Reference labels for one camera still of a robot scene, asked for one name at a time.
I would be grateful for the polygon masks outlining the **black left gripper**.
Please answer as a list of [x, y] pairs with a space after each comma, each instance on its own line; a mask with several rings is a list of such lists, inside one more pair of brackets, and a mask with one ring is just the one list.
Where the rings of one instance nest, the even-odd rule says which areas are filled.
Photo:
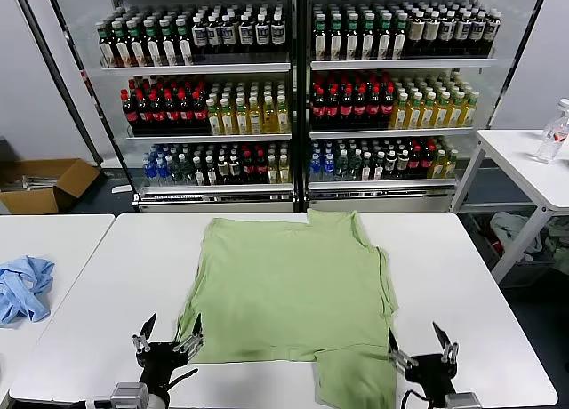
[[188, 364], [188, 355], [181, 352], [198, 351], [203, 345], [202, 315], [196, 316], [189, 337], [177, 338], [175, 346], [172, 342], [149, 343], [155, 322], [156, 313], [143, 324], [138, 334], [132, 336], [132, 343], [138, 365], [142, 368], [140, 382], [147, 386], [150, 395], [169, 398], [173, 387], [198, 372], [198, 369], [194, 368], [172, 379], [172, 373], [176, 369]]

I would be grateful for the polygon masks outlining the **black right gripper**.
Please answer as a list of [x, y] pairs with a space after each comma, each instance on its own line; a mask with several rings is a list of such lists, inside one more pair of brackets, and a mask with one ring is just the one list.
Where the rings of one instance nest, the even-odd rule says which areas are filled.
[[442, 347], [442, 354], [411, 357], [398, 347], [395, 334], [389, 329], [389, 356], [405, 369], [404, 377], [409, 382], [421, 386], [425, 398], [445, 398], [455, 392], [452, 379], [457, 373], [458, 343], [451, 342], [437, 323], [433, 323], [433, 328]]

